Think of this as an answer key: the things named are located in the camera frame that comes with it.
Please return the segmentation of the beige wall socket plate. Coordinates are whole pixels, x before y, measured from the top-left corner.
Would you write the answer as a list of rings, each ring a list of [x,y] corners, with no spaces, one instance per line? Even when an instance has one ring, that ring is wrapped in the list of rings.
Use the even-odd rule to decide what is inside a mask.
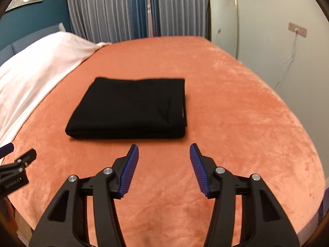
[[[294,32],[297,35],[300,35],[304,38],[306,38],[307,36],[307,29],[301,26],[298,26],[297,24],[294,23],[289,23],[288,24],[288,30],[291,32]]]

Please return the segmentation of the standing floor mirror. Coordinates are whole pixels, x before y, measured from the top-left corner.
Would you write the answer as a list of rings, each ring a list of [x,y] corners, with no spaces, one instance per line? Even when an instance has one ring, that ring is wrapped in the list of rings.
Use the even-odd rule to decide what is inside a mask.
[[[239,17],[237,0],[210,0],[211,41],[237,59]]]

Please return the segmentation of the blue padded headboard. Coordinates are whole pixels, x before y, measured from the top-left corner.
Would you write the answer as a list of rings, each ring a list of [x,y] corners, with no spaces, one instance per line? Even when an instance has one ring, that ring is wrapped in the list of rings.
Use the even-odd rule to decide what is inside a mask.
[[[47,28],[43,28],[39,31],[33,32],[17,41],[7,45],[4,49],[1,49],[1,59],[0,65],[4,64],[7,60],[11,57],[19,53],[20,51],[24,50],[26,47],[30,46],[37,40],[48,36],[50,34],[59,32],[59,31],[66,31],[63,23],[59,23],[57,25],[53,25]]]

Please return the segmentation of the orange velvet bed cover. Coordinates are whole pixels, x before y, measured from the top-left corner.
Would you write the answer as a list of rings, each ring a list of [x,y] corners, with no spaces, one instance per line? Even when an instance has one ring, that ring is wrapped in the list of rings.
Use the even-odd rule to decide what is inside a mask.
[[[31,227],[69,175],[90,177],[127,154],[133,141],[77,141],[66,125],[95,78],[185,80],[187,128],[177,140],[136,140],[139,161],[115,206],[127,246],[203,246],[213,201],[201,193],[190,158],[231,173],[261,175],[299,233],[317,212],[325,179],[305,129],[246,66],[200,37],[157,37],[107,45],[70,73],[30,115],[14,140],[14,161],[30,148],[29,184],[9,197]]]

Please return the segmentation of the white cream blanket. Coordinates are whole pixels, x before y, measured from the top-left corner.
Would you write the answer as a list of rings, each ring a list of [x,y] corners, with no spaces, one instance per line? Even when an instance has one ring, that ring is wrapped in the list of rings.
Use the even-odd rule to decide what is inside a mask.
[[[59,31],[37,40],[1,65],[1,145],[13,141],[48,93],[105,45]]]

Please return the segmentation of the grey blue curtain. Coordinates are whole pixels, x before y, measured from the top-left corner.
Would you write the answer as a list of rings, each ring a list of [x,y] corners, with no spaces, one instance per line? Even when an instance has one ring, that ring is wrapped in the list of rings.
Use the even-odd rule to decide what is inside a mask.
[[[94,43],[210,38],[210,0],[67,0],[73,33]]]

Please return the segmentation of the black pants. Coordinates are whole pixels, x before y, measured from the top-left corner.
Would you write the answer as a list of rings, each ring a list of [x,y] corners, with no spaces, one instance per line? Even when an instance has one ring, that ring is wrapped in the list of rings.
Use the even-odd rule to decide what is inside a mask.
[[[74,139],[179,139],[186,127],[184,79],[98,77],[65,133]]]

